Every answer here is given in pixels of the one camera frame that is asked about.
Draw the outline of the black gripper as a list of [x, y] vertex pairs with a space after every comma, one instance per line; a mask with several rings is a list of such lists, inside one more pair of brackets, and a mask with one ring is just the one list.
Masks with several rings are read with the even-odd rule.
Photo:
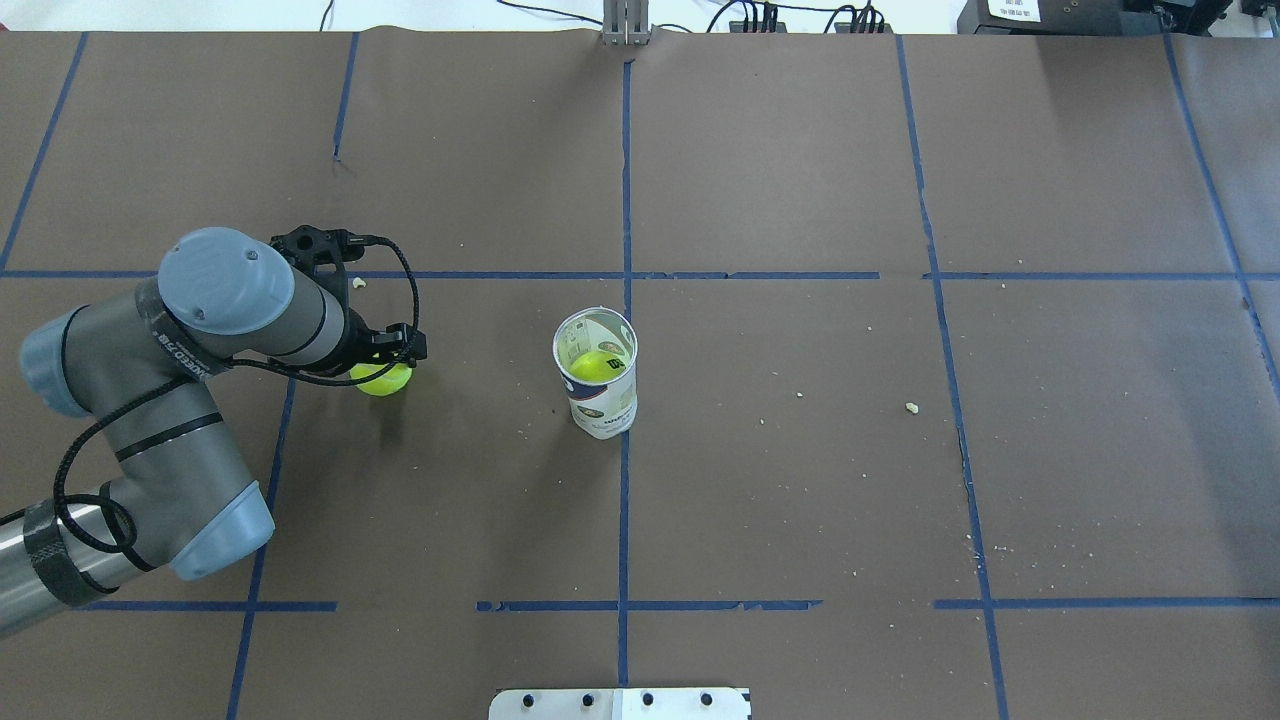
[[417, 364], [428, 359], [428, 337], [419, 328], [396, 323], [381, 332], [353, 307], [346, 307], [344, 314], [343, 336], [335, 346], [335, 375], [347, 375], [357, 365]]

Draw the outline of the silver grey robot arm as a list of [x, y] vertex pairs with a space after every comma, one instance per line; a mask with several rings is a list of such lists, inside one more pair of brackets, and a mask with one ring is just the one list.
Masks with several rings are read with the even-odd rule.
[[428, 356], [413, 270], [385, 237], [300, 225], [261, 242], [180, 237], [132, 291], [32, 331], [20, 372], [87, 418], [47, 498], [3, 519], [3, 635], [170, 568], [193, 582], [262, 548], [275, 521], [209, 389], [247, 368], [360, 386]]

